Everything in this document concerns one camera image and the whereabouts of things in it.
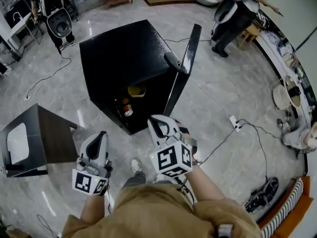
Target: mini fridge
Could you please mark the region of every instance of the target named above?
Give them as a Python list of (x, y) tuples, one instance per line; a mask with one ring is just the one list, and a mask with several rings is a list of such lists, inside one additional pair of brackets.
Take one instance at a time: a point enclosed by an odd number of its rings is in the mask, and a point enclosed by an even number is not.
[(169, 116), (190, 77), (201, 34), (195, 24), (180, 60), (143, 20), (80, 43), (90, 100), (129, 135), (150, 115)]

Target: white basket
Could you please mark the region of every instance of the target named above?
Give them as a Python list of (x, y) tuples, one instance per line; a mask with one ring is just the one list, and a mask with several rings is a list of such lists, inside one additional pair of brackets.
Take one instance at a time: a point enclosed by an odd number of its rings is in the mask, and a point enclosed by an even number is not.
[(282, 85), (278, 85), (273, 89), (273, 99), (280, 110), (287, 109), (291, 103), (289, 101), (288, 92)]

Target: person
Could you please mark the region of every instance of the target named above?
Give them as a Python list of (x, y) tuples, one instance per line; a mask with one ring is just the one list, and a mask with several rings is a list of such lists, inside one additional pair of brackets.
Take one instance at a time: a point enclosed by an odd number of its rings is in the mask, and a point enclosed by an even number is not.
[(293, 125), (292, 131), (284, 133), (283, 143), (287, 146), (299, 150), (308, 150), (317, 148), (317, 122), (314, 122), (311, 128), (308, 128), (304, 116), (299, 116)]
[(194, 205), (177, 190), (179, 184), (158, 179), (146, 184), (142, 164), (133, 158), (133, 177), (119, 192), (113, 212), (105, 217), (104, 196), (89, 196), (80, 218), (68, 216), (62, 237), (260, 238), (256, 222), (235, 201), (225, 198), (196, 163), (185, 175), (197, 199)]
[(218, 43), (212, 47), (212, 51), (223, 58), (228, 57), (225, 47), (247, 29), (256, 18), (260, 9), (260, 3), (270, 7), (279, 14), (279, 9), (267, 2), (267, 0), (237, 0), (237, 10), (232, 17), (216, 27), (213, 41)]
[[(32, 5), (32, 14), (34, 15), (35, 23), (38, 24), (38, 21), (39, 21), (38, 11), (39, 11), (39, 8), (40, 8), (40, 0), (30, 0), (30, 1), (31, 1), (31, 5)], [(56, 37), (54, 35), (54, 33), (51, 31), (51, 29), (49, 28), (49, 26), (47, 24), (47, 18), (43, 17), (43, 20), (44, 20), (44, 22), (46, 24), (46, 27), (48, 29), (48, 34), (49, 34), (50, 38), (54, 42), (55, 46), (62, 51), (64, 49), (64, 45), (63, 45), (62, 39)], [(75, 37), (74, 37), (72, 32), (69, 35), (66, 36), (66, 40), (67, 40), (67, 42), (69, 43), (69, 45), (71, 47), (75, 45)]]

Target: floor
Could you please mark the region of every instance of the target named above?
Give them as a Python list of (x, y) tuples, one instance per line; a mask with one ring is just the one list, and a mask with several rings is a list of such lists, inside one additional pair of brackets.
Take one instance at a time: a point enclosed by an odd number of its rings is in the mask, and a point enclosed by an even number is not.
[[(73, 23), (76, 45), (65, 44), (63, 51), (63, 56), (71, 58), (72, 63), (35, 87), (30, 93), (31, 100), (25, 100), (25, 96), (35, 82), (52, 75), (68, 62), (61, 59), (47, 34), (39, 46), (33, 43), (26, 49), (25, 57), (12, 65), (13, 71), (0, 78), (0, 129), (39, 103), (81, 125), (73, 133), (77, 148), (89, 135), (106, 130), (110, 139), (109, 156), (114, 167), (110, 181), (113, 202), (131, 176), (131, 157), (139, 157), (149, 181), (153, 179), (155, 172), (148, 155), (154, 147), (147, 130), (128, 136), (89, 100), (79, 43), (143, 19), (148, 19), (164, 39), (176, 41), (189, 37), (194, 23), (197, 23), (203, 28), (201, 40), (208, 40), (214, 25), (214, 12), (215, 8), (197, 4), (149, 7), (142, 0), (135, 0), (134, 4), (109, 10), (99, 7), (81, 14), (79, 22)], [(183, 56), (186, 41), (167, 43), (180, 58)], [(284, 112), (276, 111), (272, 101), (271, 85), (277, 81), (277, 76), (260, 50), (254, 44), (242, 50), (233, 42), (227, 51), (229, 58), (223, 59), (211, 51), (209, 42), (200, 42), (192, 75), (172, 112), (172, 117), (188, 126), (193, 138), (197, 139), (200, 160), (204, 160), (232, 131), (227, 113), (213, 97), (237, 119), (247, 119), (276, 136), (279, 135), (276, 119), (284, 116)], [(266, 152), (268, 176), (278, 177), (280, 195), (291, 178), (303, 174), (304, 160), (296, 160), (291, 150), (270, 135), (260, 131), (260, 136)], [(73, 167), (74, 163), (50, 165), (49, 175), (41, 177), (6, 178), (1, 175), (0, 215), (4, 224), (20, 228), (34, 238), (50, 237), (50, 232), (37, 220), (37, 214), (41, 214), (56, 234), (61, 232), (67, 215), (79, 216), (86, 198), (72, 190)], [(234, 132), (202, 168), (227, 197), (242, 204), (251, 190), (265, 181), (264, 155), (254, 129), (246, 125), (239, 133)], [(264, 211), (253, 217), (258, 218)]]

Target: brown t-shirt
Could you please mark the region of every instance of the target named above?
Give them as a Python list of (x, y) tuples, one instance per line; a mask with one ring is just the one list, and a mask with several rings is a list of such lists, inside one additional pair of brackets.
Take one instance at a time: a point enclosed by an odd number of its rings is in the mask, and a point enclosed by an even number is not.
[(63, 238), (212, 238), (222, 224), (232, 224), (232, 238), (260, 238), (258, 225), (230, 199), (192, 206), (175, 184), (123, 189), (113, 213), (95, 225), (68, 216)]

